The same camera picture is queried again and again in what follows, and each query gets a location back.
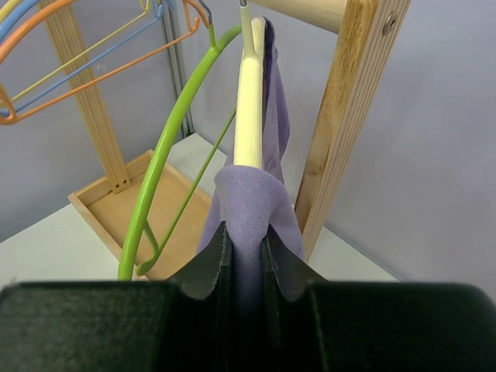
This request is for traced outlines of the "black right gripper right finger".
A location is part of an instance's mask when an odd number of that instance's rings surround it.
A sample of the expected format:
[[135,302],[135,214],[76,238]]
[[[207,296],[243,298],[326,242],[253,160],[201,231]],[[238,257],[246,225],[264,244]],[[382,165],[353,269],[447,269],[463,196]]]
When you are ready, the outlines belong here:
[[269,371],[493,371],[495,306],[469,284],[328,281],[262,244]]

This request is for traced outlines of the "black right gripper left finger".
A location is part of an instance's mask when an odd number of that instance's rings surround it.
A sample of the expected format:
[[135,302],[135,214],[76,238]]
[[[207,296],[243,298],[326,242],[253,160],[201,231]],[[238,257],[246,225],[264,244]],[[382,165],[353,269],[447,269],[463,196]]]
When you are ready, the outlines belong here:
[[165,281],[52,281],[1,293],[3,371],[226,371],[232,243]]

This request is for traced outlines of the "purple t shirt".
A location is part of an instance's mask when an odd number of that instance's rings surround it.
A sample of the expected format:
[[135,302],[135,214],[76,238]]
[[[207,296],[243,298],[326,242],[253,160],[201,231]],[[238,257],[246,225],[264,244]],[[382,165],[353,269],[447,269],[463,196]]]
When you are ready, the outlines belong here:
[[271,21],[265,26],[263,71],[263,167],[237,166],[228,155],[215,176],[215,193],[199,249],[209,244],[221,223],[232,241],[236,313],[253,317],[263,302],[261,243],[272,227],[298,258],[304,245],[290,198],[284,185],[281,160],[290,137],[290,119],[284,86],[277,64],[276,33]]

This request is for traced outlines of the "cream hanger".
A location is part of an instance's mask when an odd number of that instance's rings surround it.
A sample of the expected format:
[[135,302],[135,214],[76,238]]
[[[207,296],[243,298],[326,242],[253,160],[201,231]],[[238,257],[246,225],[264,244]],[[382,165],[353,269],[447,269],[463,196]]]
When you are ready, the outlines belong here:
[[243,52],[239,67],[233,163],[263,167],[264,48],[263,18],[253,18],[247,1],[239,3]]

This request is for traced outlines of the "orange tan hanger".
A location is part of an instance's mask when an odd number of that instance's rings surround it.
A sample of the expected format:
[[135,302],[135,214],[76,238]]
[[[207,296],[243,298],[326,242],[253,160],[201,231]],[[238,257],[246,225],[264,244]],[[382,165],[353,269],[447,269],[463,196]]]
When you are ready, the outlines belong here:
[[[74,1],[55,1],[54,3],[48,5],[46,8],[41,9],[32,18],[28,19],[23,25],[21,25],[14,33],[12,33],[10,35],[10,37],[5,42],[3,42],[1,44],[1,63],[13,51],[13,49],[16,47],[16,45],[31,30],[33,30],[35,27],[37,27],[37,25],[40,24],[41,22],[43,22],[45,19],[52,16],[54,13],[59,12],[60,9],[66,7],[66,6],[69,6],[69,4],[71,4],[72,2],[74,2]],[[4,21],[2,21],[2,24],[8,23],[7,21],[9,19],[13,19],[13,17],[15,18],[17,15],[15,15],[14,13],[16,13],[18,10],[20,11],[20,13],[24,14],[27,12],[27,10],[31,9],[37,3],[38,3],[38,1],[33,1],[33,2],[23,1],[22,4],[19,5],[20,8],[19,9],[14,8],[11,11],[11,14],[9,14],[4,19]],[[3,111],[1,110],[1,125],[4,125],[4,126],[14,125],[17,122],[24,120],[24,119],[30,117],[31,115],[34,115],[37,112],[44,110],[47,107],[50,107],[51,105],[54,105],[54,104],[64,100],[65,98],[68,98],[72,95],[75,95],[76,93],[78,93],[78,92],[80,92],[86,88],[89,88],[94,84],[97,84],[99,81],[105,80],[106,78],[110,78],[114,74],[120,73],[120,72],[124,71],[125,69],[132,67],[132,66],[146,60],[147,58],[150,58],[150,57],[156,55],[157,53],[160,53],[160,52],[166,50],[167,48],[169,48],[169,47],[181,42],[182,40],[194,35],[200,27],[200,22],[203,22],[203,24],[205,25],[205,28],[208,28],[212,25],[212,15],[211,15],[210,11],[208,10],[208,8],[206,7],[206,5],[202,1],[198,1],[198,2],[196,2],[196,1],[182,1],[182,3],[183,3],[184,14],[185,14],[185,18],[186,18],[186,21],[188,24],[188,30],[189,30],[189,32],[185,36],[180,36],[179,38],[173,40],[172,42],[167,43],[167,44],[163,45],[162,47],[160,47],[156,50],[153,50],[147,54],[144,54],[141,57],[139,57],[139,58],[127,63],[127,64],[124,64],[121,67],[118,67],[113,71],[108,72],[107,74],[104,74],[100,77],[97,77],[93,80],[90,80],[89,82],[84,83],[83,85],[79,85],[78,87],[73,88],[72,90],[68,91],[67,93],[60,95],[60,96],[52,99],[51,101],[45,102],[44,104],[38,106],[37,108],[34,108],[34,109],[24,113],[24,114],[18,115],[19,112],[21,112],[22,110],[24,110],[25,108],[27,108],[28,106],[33,104],[34,102],[38,101],[43,96],[51,93],[53,90],[55,90],[56,88],[61,86],[66,81],[69,81],[70,79],[74,78],[76,75],[80,74],[82,71],[89,68],[92,64],[100,61],[103,57],[106,57],[108,54],[110,54],[111,52],[113,52],[117,48],[121,47],[121,45],[130,41],[132,38],[134,38],[135,36],[140,34],[142,31],[151,27],[155,22],[160,20],[161,16],[163,15],[163,12],[164,12],[163,6],[158,5],[158,3],[156,1],[147,1],[147,5],[146,5],[146,7],[143,10],[143,13],[141,15],[138,15],[135,19],[132,19],[131,21],[126,23],[124,26],[121,26],[115,32],[113,32],[113,33],[109,34],[108,36],[106,36],[105,38],[101,39],[93,46],[87,48],[86,50],[83,50],[75,57],[72,57],[72,59],[70,59],[69,61],[62,64],[59,68],[54,70],[52,73],[48,74],[46,77],[43,77],[42,79],[40,79],[38,82],[36,82],[32,86],[28,87],[25,91],[22,91],[21,93],[19,93],[12,100],[6,95],[3,88],[1,88],[1,100],[2,100],[2,104],[3,104],[2,107],[4,107],[4,106],[6,107],[5,110],[3,110]],[[13,102],[18,100],[23,95],[29,93],[34,88],[38,87],[44,81],[52,78],[53,75],[58,74],[61,70],[64,70],[66,67],[70,67],[76,61],[78,61],[82,57],[86,56],[94,48],[100,46],[102,43],[105,43],[106,40],[112,38],[116,34],[122,32],[125,28],[127,28],[128,26],[130,26],[131,24],[136,22],[137,20],[141,19],[143,16],[145,16],[148,13],[150,6],[151,6],[150,4],[153,5],[151,8],[153,8],[153,14],[154,14],[154,20],[151,23],[145,25],[141,29],[138,29],[137,31],[135,31],[135,33],[129,35],[129,37],[127,37],[124,40],[121,40],[121,42],[115,44],[114,46],[111,46],[106,51],[99,54],[97,57],[95,57],[91,60],[88,60],[85,64],[82,64],[76,70],[74,70],[73,72],[70,72],[64,79],[62,79],[62,80],[58,81],[57,83],[55,83],[54,85],[50,86],[45,91],[42,91],[41,93],[39,93],[37,96],[35,96],[34,98],[32,98],[30,101],[26,102],[25,104],[20,105],[18,108],[16,108],[12,104]],[[189,16],[189,8],[195,9],[195,11],[198,13],[198,16],[195,18],[194,23],[191,23],[191,19]]]

